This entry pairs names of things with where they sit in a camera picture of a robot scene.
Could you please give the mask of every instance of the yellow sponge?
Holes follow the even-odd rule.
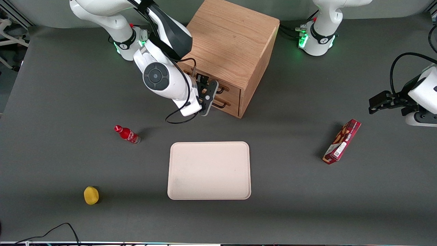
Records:
[[[83,197],[88,205],[94,205],[99,201],[99,192],[96,188],[88,186],[83,192]]]

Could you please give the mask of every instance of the red snack box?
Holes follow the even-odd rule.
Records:
[[[348,123],[346,123],[346,125],[344,125],[341,131],[337,134],[337,137],[335,137],[334,142],[331,144],[322,160],[328,165],[339,161],[360,126],[361,123],[354,119],[351,119]]]

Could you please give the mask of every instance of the black cable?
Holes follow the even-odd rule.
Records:
[[[74,229],[73,229],[73,227],[71,226],[70,223],[62,223],[62,224],[56,226],[55,228],[52,228],[50,231],[46,232],[46,233],[45,233],[44,235],[42,235],[42,236],[35,236],[35,237],[26,238],[26,239],[20,240],[20,241],[18,241],[18,242],[15,242],[13,245],[19,244],[19,243],[21,243],[21,242],[29,241],[29,240],[31,240],[31,239],[35,239],[35,238],[43,238],[43,237],[47,236],[49,233],[51,233],[53,230],[57,229],[58,227],[60,227],[60,226],[62,226],[62,225],[68,225],[68,226],[70,227],[70,229],[73,231],[73,234],[74,234],[74,237],[75,237],[75,239],[76,239],[77,245],[79,246],[79,245],[80,245],[80,243],[79,243],[79,238],[77,237],[76,231],[74,231]]]
[[[294,28],[284,26],[283,24],[279,24],[279,27],[280,27],[280,28],[283,28],[283,29],[290,30],[290,31],[294,31],[294,30],[295,30]]]
[[[142,14],[146,19],[147,19],[147,21],[150,23],[150,25],[152,26],[152,31],[153,31],[153,33],[154,33],[154,35],[156,36],[156,37],[159,37],[159,35],[158,35],[158,31],[156,30],[156,27],[155,27],[155,25],[153,24],[153,21],[152,21],[152,19],[150,18],[150,16],[148,15],[148,14]],[[188,102],[190,101],[190,96],[191,96],[191,92],[190,92],[190,84],[189,84],[189,82],[188,82],[188,79],[187,79],[187,77],[185,76],[185,73],[180,69],[180,67],[176,64],[176,62],[173,60],[173,59],[171,59],[170,57],[169,57],[169,55],[167,54],[167,53],[165,53],[164,51],[162,51],[162,53],[173,63],[173,65],[179,70],[179,72],[182,74],[182,77],[184,77],[184,80],[185,80],[185,83],[187,84],[187,90],[188,90],[188,95],[187,95],[187,100],[185,101],[185,103],[184,103],[184,105],[182,106],[182,107],[180,107],[180,108],[178,108],[177,110],[175,110],[175,111],[173,111],[171,114],[169,114],[166,118],[165,118],[165,121],[167,122],[167,123],[170,123],[170,124],[174,124],[174,125],[178,125],[178,124],[184,124],[184,123],[187,123],[187,122],[189,122],[189,121],[191,121],[192,119],[194,119],[194,118],[196,118],[196,116],[198,115],[198,113],[199,112],[197,112],[197,113],[195,113],[194,115],[193,115],[193,117],[191,117],[191,118],[189,118],[189,119],[187,119],[187,120],[185,120],[185,121],[181,121],[181,122],[172,122],[172,121],[168,121],[168,118],[170,118],[172,115],[174,115],[175,113],[177,113],[177,112],[180,112],[185,106],[187,106],[187,104],[188,104]],[[194,61],[194,65],[196,65],[196,61],[194,60],[194,58],[191,58],[191,59],[189,59],[189,60],[193,60]]]
[[[292,38],[292,39],[295,39],[295,40],[296,40],[296,39],[299,38],[299,37],[297,37],[297,36],[293,36],[293,35],[287,33],[286,31],[287,31],[288,29],[281,28],[281,26],[279,26],[279,29],[281,30],[281,33],[283,33],[284,35],[286,35],[286,36],[288,36],[288,37],[290,37],[290,38]]]
[[[316,15],[316,13],[318,13],[318,12],[319,12],[319,10],[317,10],[316,12],[314,12],[310,17],[308,17],[307,20],[308,20],[308,21],[311,20],[311,18],[313,18],[313,17]]]
[[[183,62],[183,61],[189,61],[189,60],[192,60],[192,61],[194,61],[194,66],[196,67],[197,66],[197,63],[196,63],[196,59],[194,59],[194,58],[186,58],[186,59],[182,59],[182,60],[176,60],[176,59],[172,59],[173,61],[175,61],[175,62]]]
[[[436,47],[434,47],[434,45],[433,45],[433,43],[431,41],[431,38],[432,38],[433,32],[434,32],[436,27],[437,27],[437,25],[433,26],[433,28],[431,28],[431,30],[430,30],[430,32],[428,34],[428,42],[430,43],[430,46],[431,46],[431,48],[433,49],[433,51],[435,53],[437,53],[437,49],[436,49]]]
[[[437,5],[437,2],[435,2],[431,7],[429,7],[427,11],[431,11],[434,8],[434,6],[436,6],[436,5]]]
[[[393,84],[393,71],[394,71],[394,69],[395,69],[395,65],[396,65],[396,63],[397,63],[398,60],[399,60],[400,58],[402,58],[403,56],[417,56],[417,57],[423,58],[423,59],[425,59],[425,60],[428,60],[428,61],[430,61],[430,62],[432,62],[432,63],[437,64],[437,60],[432,59],[432,58],[429,57],[429,56],[425,56],[425,55],[422,55],[422,54],[419,54],[419,53],[415,53],[415,52],[407,52],[407,53],[403,53],[403,54],[399,55],[398,57],[396,57],[396,59],[393,61],[392,67],[390,68],[390,88],[392,89],[392,94],[393,94],[393,96],[394,96],[395,98],[399,98],[399,97],[398,97],[398,95],[396,94],[395,86],[394,86],[394,84]]]

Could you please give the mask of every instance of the bottle label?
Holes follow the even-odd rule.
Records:
[[[129,133],[128,138],[126,140],[131,142],[131,143],[133,143],[133,144],[135,144],[137,142],[137,140],[138,140],[138,135],[135,134],[133,131],[131,131]]]

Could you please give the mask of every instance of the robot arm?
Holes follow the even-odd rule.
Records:
[[[402,108],[407,124],[437,127],[437,67],[432,65],[410,80],[395,94],[383,91],[369,99],[369,113]]]
[[[324,55],[332,47],[335,32],[343,20],[340,8],[367,5],[372,0],[313,0],[319,8],[316,21],[309,21],[297,28],[303,32],[299,40],[299,48],[309,55]]]
[[[207,90],[208,96],[205,97],[199,92],[197,82],[184,74],[175,63],[175,60],[180,60],[191,51],[193,39],[190,32],[165,14],[153,1],[147,1],[149,5],[146,6],[146,13],[142,14],[157,25],[157,35],[152,32],[148,37],[146,30],[130,26],[118,12],[129,8],[138,9],[141,2],[70,0],[70,7],[77,17],[100,25],[110,34],[121,56],[126,60],[133,60],[138,66],[147,88],[172,99],[183,116],[198,112],[206,116],[217,92],[218,83],[211,83],[213,86]]]

